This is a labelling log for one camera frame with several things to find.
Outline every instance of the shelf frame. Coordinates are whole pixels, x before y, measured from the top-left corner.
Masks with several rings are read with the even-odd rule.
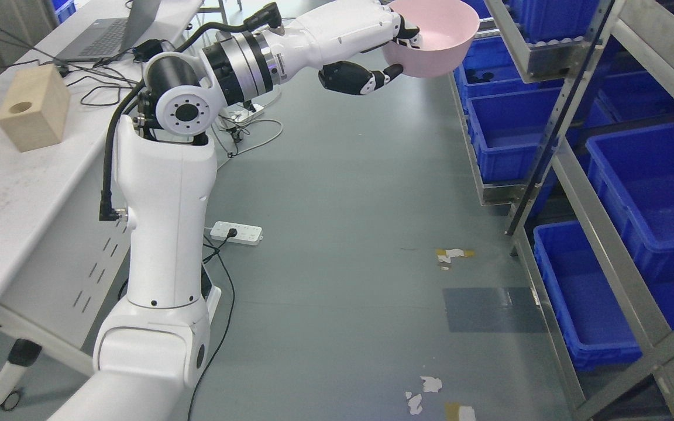
[[[565,139],[565,133],[582,103],[586,86],[611,36],[620,41],[674,98],[674,16],[656,0],[601,0],[583,41],[570,46],[556,45],[553,51],[536,51],[524,41],[501,0],[485,0],[485,3],[525,82],[551,77],[553,70],[550,74],[542,72],[545,65],[556,69],[555,73],[568,69],[538,154],[529,170],[527,183],[524,188],[519,185],[516,190],[520,195],[511,204],[506,232],[513,237],[516,253],[540,301],[573,419],[593,419],[650,377],[658,384],[667,408],[674,417],[674,330],[666,322]],[[461,120],[466,135],[463,116]],[[467,145],[469,139],[465,139],[465,143],[470,164],[476,168],[474,150]],[[588,399],[570,362],[525,229],[539,186],[549,171],[556,173],[642,351],[639,360],[628,365]]]
[[[580,41],[533,46],[524,40],[502,0],[484,1],[525,83],[562,79],[577,64],[576,51],[583,48]]]

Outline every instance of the laptop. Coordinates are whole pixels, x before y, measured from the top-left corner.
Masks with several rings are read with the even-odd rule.
[[[155,21],[160,1],[134,0],[128,18],[97,19],[56,57],[62,61],[99,61],[126,51]]]

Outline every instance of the paper scrap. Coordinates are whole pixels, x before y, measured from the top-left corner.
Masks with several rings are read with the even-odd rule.
[[[451,249],[446,251],[446,255],[450,258],[452,257],[473,257],[475,256],[475,250],[461,250],[461,249]]]
[[[459,407],[459,421],[476,421],[475,410],[471,406]]]
[[[452,259],[458,257],[473,257],[475,250],[462,249],[436,249],[436,258],[438,259],[438,266],[441,270],[449,270],[452,268]]]
[[[430,392],[431,394],[438,394],[438,391],[441,390],[441,379],[434,378],[430,376],[420,376],[420,380],[423,381],[423,392]]]
[[[446,409],[446,421],[476,421],[473,407],[447,402],[444,408]]]
[[[423,411],[423,407],[420,406],[421,400],[423,400],[422,395],[417,394],[414,395],[412,398],[410,398],[409,401],[407,401],[407,406],[410,407],[410,415],[418,415]]]

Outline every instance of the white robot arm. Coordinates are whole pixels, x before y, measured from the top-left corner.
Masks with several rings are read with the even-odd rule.
[[[335,0],[286,27],[272,3],[238,29],[219,32],[218,42],[198,57],[161,53],[150,60],[139,117],[116,115],[118,128],[109,128],[110,142],[117,133],[114,171],[128,207],[112,210],[104,182],[101,219],[128,218],[128,293],[99,331],[96,374],[53,421],[161,421],[198,381],[220,297],[217,288],[203,296],[200,282],[204,216],[217,166],[204,131],[219,111],[271,91],[303,67],[320,68],[325,88],[367,94],[401,74],[401,64],[371,72],[344,59],[393,40],[407,48],[420,42],[417,27],[375,0]],[[193,140],[161,142],[153,129]],[[110,180],[112,143],[107,146]]]

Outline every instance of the white table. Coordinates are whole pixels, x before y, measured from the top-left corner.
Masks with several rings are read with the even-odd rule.
[[[56,55],[94,19],[127,16],[123,3],[91,0],[37,48]],[[163,0],[143,39],[179,38],[200,5],[201,0]],[[30,51],[21,61],[33,58],[48,60]],[[111,67],[129,79],[141,75],[129,59]],[[0,103],[17,69],[0,75]],[[65,82],[83,75],[68,75]],[[80,97],[96,85],[84,81],[70,88],[61,144],[21,153],[0,128],[0,330],[40,344],[43,352],[86,375],[93,372],[91,357],[80,347],[129,248],[123,223],[97,220],[105,130],[115,107],[80,105]],[[115,90],[106,90],[93,100],[115,98]],[[114,203],[123,203],[118,189]]]

